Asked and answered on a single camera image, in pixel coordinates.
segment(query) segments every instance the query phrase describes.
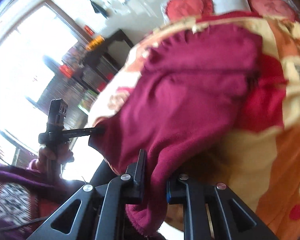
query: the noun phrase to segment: fleece blanket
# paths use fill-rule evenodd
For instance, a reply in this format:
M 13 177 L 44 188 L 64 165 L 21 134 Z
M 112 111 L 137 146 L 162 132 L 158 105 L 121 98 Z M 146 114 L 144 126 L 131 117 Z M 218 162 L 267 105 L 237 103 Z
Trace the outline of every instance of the fleece blanket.
M 197 155 L 202 162 L 191 163 L 192 159 L 183 168 L 189 173 L 192 170 L 202 182 L 226 182 L 280 239 L 297 239 L 300 235 L 299 23 L 234 12 L 188 18 L 158 28 L 130 51 L 125 67 L 92 107 L 89 122 L 96 125 L 124 106 L 140 80 L 150 48 L 157 48 L 166 38 L 184 30 L 196 33 L 228 23 L 262 36 L 260 76 L 234 128 L 214 150 Z M 210 175 L 203 172 L 206 162 L 215 167 Z M 168 208 L 167 222 L 180 229 L 181 216 L 178 207 Z
M 151 235 L 166 212 L 166 182 L 186 160 L 219 141 L 234 125 L 257 76 L 262 38 L 233 24 L 176 33 L 151 49 L 130 98 L 91 136 L 118 174 L 147 151 L 145 198 L 126 212 Z

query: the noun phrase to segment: black clamp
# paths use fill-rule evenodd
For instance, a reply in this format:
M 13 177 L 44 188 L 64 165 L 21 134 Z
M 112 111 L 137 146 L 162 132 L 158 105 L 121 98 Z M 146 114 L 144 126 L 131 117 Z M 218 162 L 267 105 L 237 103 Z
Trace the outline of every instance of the black clamp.
M 122 239 L 124 207 L 140 204 L 144 195 L 146 151 L 137 163 L 108 184 L 86 184 L 55 211 L 27 240 Z
M 103 127 L 93 127 L 85 129 L 63 130 L 64 119 L 68 111 L 68 105 L 62 99 L 54 99 L 51 101 L 47 130 L 39 134 L 38 142 L 46 145 L 53 152 L 57 153 L 57 146 L 66 143 L 70 138 L 81 137 L 91 134 L 103 134 L 105 129 Z M 54 184 L 60 178 L 61 164 L 57 161 L 47 159 L 47 179 L 48 182 Z
M 278 240 L 222 182 L 203 185 L 177 173 L 167 183 L 167 202 L 183 204 L 186 240 Z

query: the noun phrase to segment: purple cloth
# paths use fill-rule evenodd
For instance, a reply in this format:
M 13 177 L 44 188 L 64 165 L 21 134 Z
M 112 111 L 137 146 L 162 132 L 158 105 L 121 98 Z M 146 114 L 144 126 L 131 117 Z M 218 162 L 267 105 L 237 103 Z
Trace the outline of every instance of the purple cloth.
M 119 173 L 146 149 L 144 201 L 126 207 L 143 235 L 156 232 L 165 218 L 171 174 L 233 127 L 261 51 L 261 36 L 233 24 L 176 33 L 150 50 L 127 102 L 100 123 L 105 134 L 90 137 Z
M 67 181 L 63 179 L 56 185 L 49 185 L 46 181 L 45 174 L 2 164 L 0 164 L 0 182 L 14 182 L 23 185 L 36 193 L 38 198 L 47 199 L 60 204 L 64 203 L 84 185 L 82 181 Z M 0 228 L 11 225 L 11 223 L 7 223 L 0 219 Z M 29 230 L 25 230 L 24 234 L 18 230 L 14 230 L 4 233 L 4 236 L 6 240 L 24 240 L 30 234 L 31 231 Z

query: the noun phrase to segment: pillow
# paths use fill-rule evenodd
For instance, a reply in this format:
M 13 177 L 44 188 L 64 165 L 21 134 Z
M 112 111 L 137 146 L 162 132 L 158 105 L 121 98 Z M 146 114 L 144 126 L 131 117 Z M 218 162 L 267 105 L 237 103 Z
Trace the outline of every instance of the pillow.
M 166 15 L 171 21 L 188 16 L 211 15 L 212 13 L 212 0 L 170 0 L 166 7 Z
M 251 10 L 260 15 L 282 16 L 292 22 L 299 21 L 298 14 L 283 0 L 248 0 Z
M 215 14 L 224 14 L 232 11 L 251 11 L 248 0 L 213 0 L 213 7 Z

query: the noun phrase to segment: white wall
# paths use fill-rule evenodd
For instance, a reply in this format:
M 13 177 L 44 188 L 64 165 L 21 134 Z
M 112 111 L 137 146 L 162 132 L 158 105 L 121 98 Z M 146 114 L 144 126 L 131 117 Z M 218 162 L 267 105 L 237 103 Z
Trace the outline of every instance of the white wall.
M 90 0 L 52 1 L 80 27 L 88 25 L 96 33 L 105 37 L 121 28 L 134 44 L 153 28 L 163 24 L 160 4 L 165 0 L 129 0 L 126 5 L 122 5 L 117 0 L 93 0 L 107 9 L 110 14 L 107 20 L 101 14 L 94 12 Z M 114 59 L 123 65 L 129 47 L 118 43 L 111 46 L 109 50 Z

